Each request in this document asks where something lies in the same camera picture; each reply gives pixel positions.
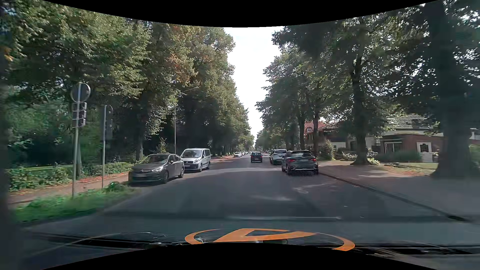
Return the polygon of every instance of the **dark gray suv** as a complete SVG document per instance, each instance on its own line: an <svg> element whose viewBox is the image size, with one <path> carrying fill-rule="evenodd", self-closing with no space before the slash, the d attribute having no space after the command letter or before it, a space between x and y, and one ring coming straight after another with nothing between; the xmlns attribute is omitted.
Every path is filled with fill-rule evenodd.
<svg viewBox="0 0 480 270"><path fill-rule="evenodd" d="M317 158L308 150L288 151L282 159L282 172L311 171L318 174Z"/></svg>

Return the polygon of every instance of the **parked car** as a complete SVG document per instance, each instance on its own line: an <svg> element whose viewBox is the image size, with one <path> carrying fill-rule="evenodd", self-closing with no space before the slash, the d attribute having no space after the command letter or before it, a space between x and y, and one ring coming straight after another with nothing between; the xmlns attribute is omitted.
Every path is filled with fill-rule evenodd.
<svg viewBox="0 0 480 270"><path fill-rule="evenodd" d="M282 162L283 156L287 153L286 149L274 149L270 153L270 164L279 164Z"/></svg>
<svg viewBox="0 0 480 270"><path fill-rule="evenodd" d="M128 182L162 181L166 184L173 177L183 177L185 167L178 155L161 153L148 155L132 166L128 173Z"/></svg>
<svg viewBox="0 0 480 270"><path fill-rule="evenodd" d="M259 161L259 162L264 161L264 157L260 152L252 152L252 155L250 155L250 162L254 162L254 161Z"/></svg>
<svg viewBox="0 0 480 270"><path fill-rule="evenodd" d="M185 149L180 155L185 163L185 170L195 170L201 172L203 169L210 168L210 149L208 148L189 148Z"/></svg>
<svg viewBox="0 0 480 270"><path fill-rule="evenodd" d="M282 159L282 172L312 171L318 174L316 157L308 150L288 151Z"/></svg>

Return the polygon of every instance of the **sky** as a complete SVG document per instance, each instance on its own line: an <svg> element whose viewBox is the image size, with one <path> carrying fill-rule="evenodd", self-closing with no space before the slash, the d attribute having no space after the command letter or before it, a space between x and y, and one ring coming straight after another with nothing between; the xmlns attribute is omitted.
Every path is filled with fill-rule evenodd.
<svg viewBox="0 0 480 270"><path fill-rule="evenodd" d="M270 65L276 55L280 55L278 46L272 43L272 33L283 26L274 27L225 27L225 32L233 37L235 48L228 54L228 62L235 66L233 80L237 86L237 96L248 109L248 122L251 134L257 137L262 129L262 113L255 104L267 94L263 86L268 86L264 68Z"/></svg>

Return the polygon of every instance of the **traffic light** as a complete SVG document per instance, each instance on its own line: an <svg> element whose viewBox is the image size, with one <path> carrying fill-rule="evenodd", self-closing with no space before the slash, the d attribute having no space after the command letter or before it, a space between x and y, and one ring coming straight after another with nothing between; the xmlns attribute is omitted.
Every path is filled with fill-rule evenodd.
<svg viewBox="0 0 480 270"><path fill-rule="evenodd" d="M103 134L105 134L105 140L109 141L113 137L113 108L110 105L102 106L100 110L101 120L100 120L100 130L102 132L102 139Z"/></svg>
<svg viewBox="0 0 480 270"><path fill-rule="evenodd" d="M87 103L75 102L72 104L73 120L72 127L83 127L86 125Z"/></svg>

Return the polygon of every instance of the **street lamp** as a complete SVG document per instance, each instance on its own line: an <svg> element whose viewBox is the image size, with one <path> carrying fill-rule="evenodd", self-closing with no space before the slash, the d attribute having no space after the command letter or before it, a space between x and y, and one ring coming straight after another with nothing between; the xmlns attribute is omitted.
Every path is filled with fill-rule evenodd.
<svg viewBox="0 0 480 270"><path fill-rule="evenodd" d="M187 92L187 91L190 91L190 90L194 90L194 89L197 89L198 86L195 86L194 88L191 88L191 89L187 89L185 91L183 91L183 93ZM177 154L177 105L175 105L174 109L173 109L173 130L174 130L174 139L173 139L173 144L174 144L174 147L175 147L175 155Z"/></svg>

